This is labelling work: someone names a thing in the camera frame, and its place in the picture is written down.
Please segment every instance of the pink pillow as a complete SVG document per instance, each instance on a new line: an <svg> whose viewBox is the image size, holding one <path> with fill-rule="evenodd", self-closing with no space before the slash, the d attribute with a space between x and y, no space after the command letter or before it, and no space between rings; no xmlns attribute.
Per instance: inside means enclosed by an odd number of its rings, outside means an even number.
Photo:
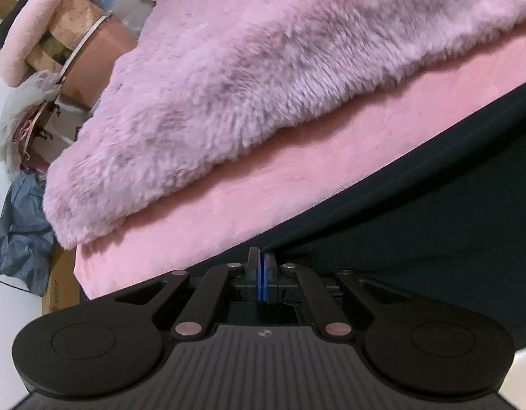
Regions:
<svg viewBox="0 0 526 410"><path fill-rule="evenodd" d="M29 0L16 17L0 50L0 75L8 86L18 86L26 75L26 57L43 37L61 1Z"/></svg>

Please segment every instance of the ribbed gray panel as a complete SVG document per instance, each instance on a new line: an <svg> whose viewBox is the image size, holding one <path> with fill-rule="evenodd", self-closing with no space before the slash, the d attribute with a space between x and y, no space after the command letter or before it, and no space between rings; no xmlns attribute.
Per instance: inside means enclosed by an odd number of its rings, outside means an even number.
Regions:
<svg viewBox="0 0 526 410"><path fill-rule="evenodd" d="M325 342L309 327L223 325L205 341L179 344L159 373L120 395L63 402L35 394L18 410L512 408L499 395L458 404L404 396L374 377L354 348Z"/></svg>

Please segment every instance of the pink sheet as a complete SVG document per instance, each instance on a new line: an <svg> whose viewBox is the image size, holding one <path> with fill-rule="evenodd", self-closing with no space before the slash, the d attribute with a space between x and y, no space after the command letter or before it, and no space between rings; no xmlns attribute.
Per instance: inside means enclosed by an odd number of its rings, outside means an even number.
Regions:
<svg viewBox="0 0 526 410"><path fill-rule="evenodd" d="M491 46L280 131L248 157L77 250L90 298L186 268L352 186L526 81L526 25Z"/></svg>

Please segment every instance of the screw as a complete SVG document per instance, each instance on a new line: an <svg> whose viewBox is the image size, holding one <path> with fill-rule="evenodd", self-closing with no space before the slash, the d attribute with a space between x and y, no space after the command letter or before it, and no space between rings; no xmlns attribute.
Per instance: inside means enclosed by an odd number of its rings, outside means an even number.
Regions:
<svg viewBox="0 0 526 410"><path fill-rule="evenodd" d="M202 325L196 322L182 322L176 325L176 333L182 336L195 336L202 331Z"/></svg>
<svg viewBox="0 0 526 410"><path fill-rule="evenodd" d="M351 331L352 327L344 322L332 322L326 325L326 333L332 336L346 336Z"/></svg>

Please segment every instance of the folded blanket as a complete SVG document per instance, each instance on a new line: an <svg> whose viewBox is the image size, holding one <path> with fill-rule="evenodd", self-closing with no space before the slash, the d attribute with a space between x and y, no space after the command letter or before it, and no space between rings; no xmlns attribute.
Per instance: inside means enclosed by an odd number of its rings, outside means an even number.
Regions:
<svg viewBox="0 0 526 410"><path fill-rule="evenodd" d="M65 248L117 228L280 128L526 21L526 0L160 0L51 165Z"/></svg>

